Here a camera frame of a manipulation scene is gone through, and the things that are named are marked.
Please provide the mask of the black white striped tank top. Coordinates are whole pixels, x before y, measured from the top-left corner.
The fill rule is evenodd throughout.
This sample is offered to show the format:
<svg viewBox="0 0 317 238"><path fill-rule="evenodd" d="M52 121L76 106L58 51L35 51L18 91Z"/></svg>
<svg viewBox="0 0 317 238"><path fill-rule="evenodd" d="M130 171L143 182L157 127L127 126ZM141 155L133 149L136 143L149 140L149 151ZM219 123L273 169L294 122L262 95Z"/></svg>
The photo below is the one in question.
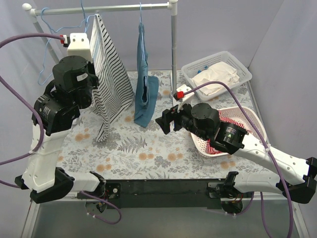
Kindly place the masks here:
<svg viewBox="0 0 317 238"><path fill-rule="evenodd" d="M90 50L99 79L98 88L93 90L92 111L102 119L96 140L104 142L111 123L131 106L134 92L125 66L99 14L94 16Z"/></svg>

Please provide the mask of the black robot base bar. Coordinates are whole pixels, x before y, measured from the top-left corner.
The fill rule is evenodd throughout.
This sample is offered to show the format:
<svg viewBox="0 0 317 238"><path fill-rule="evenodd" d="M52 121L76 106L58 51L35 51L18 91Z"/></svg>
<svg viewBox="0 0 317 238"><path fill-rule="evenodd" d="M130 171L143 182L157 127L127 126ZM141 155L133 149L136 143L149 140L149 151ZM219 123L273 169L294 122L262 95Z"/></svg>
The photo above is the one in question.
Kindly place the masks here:
<svg viewBox="0 0 317 238"><path fill-rule="evenodd" d="M220 209L221 202L250 198L251 193L240 193L222 187L225 179L134 179L107 180L98 198L106 198L118 208L176 208L207 207Z"/></svg>

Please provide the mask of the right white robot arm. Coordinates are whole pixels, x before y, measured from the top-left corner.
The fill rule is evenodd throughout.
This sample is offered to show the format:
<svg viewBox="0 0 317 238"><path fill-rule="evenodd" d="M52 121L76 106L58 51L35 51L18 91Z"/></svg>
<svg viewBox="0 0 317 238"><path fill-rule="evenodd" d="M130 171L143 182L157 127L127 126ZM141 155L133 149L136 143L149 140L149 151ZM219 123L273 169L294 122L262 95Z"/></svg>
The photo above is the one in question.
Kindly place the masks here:
<svg viewBox="0 0 317 238"><path fill-rule="evenodd" d="M264 145L245 128L221 119L209 104L184 104L162 112L156 119L164 134L185 129L206 141L215 150L255 162L271 171L270 175L243 175L229 172L224 181L211 188L222 197L235 197L247 192L281 194L291 201L307 204L317 189L317 160L300 159Z"/></svg>

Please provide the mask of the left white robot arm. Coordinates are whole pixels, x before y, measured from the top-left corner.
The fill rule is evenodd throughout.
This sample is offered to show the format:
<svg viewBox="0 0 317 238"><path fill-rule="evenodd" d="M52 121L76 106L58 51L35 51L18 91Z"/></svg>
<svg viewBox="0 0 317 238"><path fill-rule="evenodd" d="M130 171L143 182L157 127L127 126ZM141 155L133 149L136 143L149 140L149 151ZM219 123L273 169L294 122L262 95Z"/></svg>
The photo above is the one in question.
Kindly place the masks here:
<svg viewBox="0 0 317 238"><path fill-rule="evenodd" d="M98 77L92 60L67 56L53 67L54 79L34 103L32 147L25 172L15 178L21 189L31 191L37 204L64 198L76 192L78 198L101 198L105 194L105 179L95 173L75 173L57 167L62 144L80 110L92 103L92 90L98 87Z"/></svg>

